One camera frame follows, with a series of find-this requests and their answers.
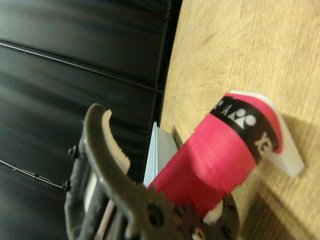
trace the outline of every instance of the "wooden table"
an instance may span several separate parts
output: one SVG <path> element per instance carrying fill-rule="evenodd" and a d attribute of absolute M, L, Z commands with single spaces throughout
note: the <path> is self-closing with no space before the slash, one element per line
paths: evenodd
<path fill-rule="evenodd" d="M 265 160 L 232 192 L 239 239 L 320 240 L 320 1 L 184 0 L 160 127 L 180 147 L 230 90 L 270 97 L 306 164 Z"/>

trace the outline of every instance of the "dark paneled wall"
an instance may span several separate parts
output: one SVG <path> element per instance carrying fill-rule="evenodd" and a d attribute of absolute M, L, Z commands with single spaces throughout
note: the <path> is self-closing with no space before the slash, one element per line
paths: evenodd
<path fill-rule="evenodd" d="M 0 159 L 59 184 L 87 109 L 144 176 L 181 0 L 0 1 Z M 66 239 L 61 189 L 0 166 L 0 239 Z"/>

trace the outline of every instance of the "printed logo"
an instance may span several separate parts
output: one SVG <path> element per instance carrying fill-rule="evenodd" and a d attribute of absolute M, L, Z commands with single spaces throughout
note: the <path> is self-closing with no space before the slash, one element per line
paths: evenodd
<path fill-rule="evenodd" d="M 268 137 L 266 131 L 263 132 L 260 140 L 254 142 L 254 145 L 257 146 L 258 152 L 260 153 L 261 157 L 265 157 L 273 149 L 272 142 Z"/>
<path fill-rule="evenodd" d="M 246 116 L 246 110 L 243 108 L 238 109 L 237 111 L 234 111 L 230 115 L 228 115 L 228 118 L 234 121 L 238 126 L 242 129 L 245 129 L 245 123 L 248 126 L 254 126 L 256 125 L 256 118 L 253 115 L 247 115 Z"/>

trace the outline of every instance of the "red tape roll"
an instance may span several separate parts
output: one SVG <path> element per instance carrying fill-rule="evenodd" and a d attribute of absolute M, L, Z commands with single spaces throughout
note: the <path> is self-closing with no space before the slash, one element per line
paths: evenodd
<path fill-rule="evenodd" d="M 234 94 L 226 95 L 222 100 L 228 105 L 221 103 L 221 108 L 217 108 L 217 105 L 213 112 L 215 115 L 208 114 L 203 119 L 191 137 L 151 183 L 158 193 L 164 191 L 165 196 L 174 203 L 189 205 L 191 209 L 197 210 L 202 218 L 236 186 L 241 185 L 257 165 L 257 153 L 254 157 L 248 144 L 251 144 L 251 149 L 255 146 L 252 140 L 248 143 L 244 139 L 245 134 L 249 138 L 250 134 L 254 138 L 260 138 L 259 135 L 264 129 L 260 129 L 259 135 L 255 135 L 257 131 L 251 122 L 248 126 L 243 122 L 243 126 L 237 123 L 239 126 L 234 124 L 231 127 L 231 121 L 236 122 L 237 117 L 238 109 L 235 109 L 235 106 L 241 106 L 246 100 L 243 105 L 248 108 L 249 102 L 250 108 L 254 108 L 247 110 L 248 113 L 257 113 L 260 110 L 255 118 L 268 120 L 272 126 L 269 129 L 275 132 L 274 135 L 280 131 L 277 118 L 269 106 L 253 97 L 242 98 L 243 102 L 236 98 L 238 97 Z M 240 109 L 242 113 L 246 112 L 246 109 Z"/>

